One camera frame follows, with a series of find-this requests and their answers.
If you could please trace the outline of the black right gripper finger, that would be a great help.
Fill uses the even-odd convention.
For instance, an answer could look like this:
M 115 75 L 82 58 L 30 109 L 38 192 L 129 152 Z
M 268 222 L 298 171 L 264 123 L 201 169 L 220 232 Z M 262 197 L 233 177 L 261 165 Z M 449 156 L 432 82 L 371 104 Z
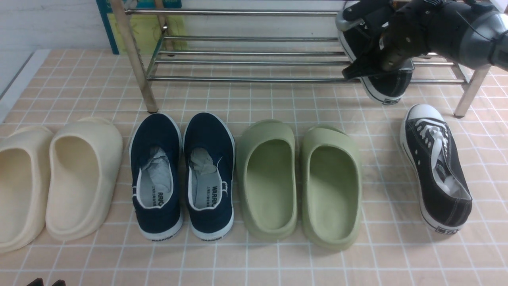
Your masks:
M 342 12 L 346 21 L 361 19 L 365 22 L 387 22 L 395 13 L 391 0 L 360 0 Z
M 342 75 L 346 80 L 359 79 L 361 77 L 372 77 L 385 75 L 388 72 L 382 67 L 388 59 L 386 54 L 367 54 L 353 59 L 352 55 L 346 54 L 350 65 L 345 67 Z

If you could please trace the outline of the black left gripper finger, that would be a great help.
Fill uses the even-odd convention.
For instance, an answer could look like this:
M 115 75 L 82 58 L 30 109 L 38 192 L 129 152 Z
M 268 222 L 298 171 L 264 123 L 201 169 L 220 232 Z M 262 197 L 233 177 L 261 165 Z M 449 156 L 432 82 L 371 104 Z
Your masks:
M 42 278 L 36 278 L 35 280 L 27 284 L 27 286 L 44 286 L 44 281 Z
M 62 279 L 55 281 L 52 286 L 66 286 L 66 282 Z

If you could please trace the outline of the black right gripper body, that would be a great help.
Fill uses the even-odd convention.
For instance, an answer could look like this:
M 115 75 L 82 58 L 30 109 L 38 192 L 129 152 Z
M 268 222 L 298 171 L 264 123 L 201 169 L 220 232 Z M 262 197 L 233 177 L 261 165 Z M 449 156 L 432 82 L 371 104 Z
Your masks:
M 435 52 L 458 61 L 467 24 L 464 2 L 412 0 L 390 17 L 380 36 L 379 67 L 391 72 L 413 57 Z

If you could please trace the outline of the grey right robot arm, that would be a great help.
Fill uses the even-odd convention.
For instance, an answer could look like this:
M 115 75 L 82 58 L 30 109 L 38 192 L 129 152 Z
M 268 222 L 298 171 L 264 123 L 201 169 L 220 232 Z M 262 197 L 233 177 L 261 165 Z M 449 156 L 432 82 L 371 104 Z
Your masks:
M 347 80 L 414 70 L 411 59 L 436 53 L 471 70 L 507 70 L 507 15 L 476 0 L 361 0 L 339 12 L 336 26 L 365 24 L 367 46 L 343 70 Z

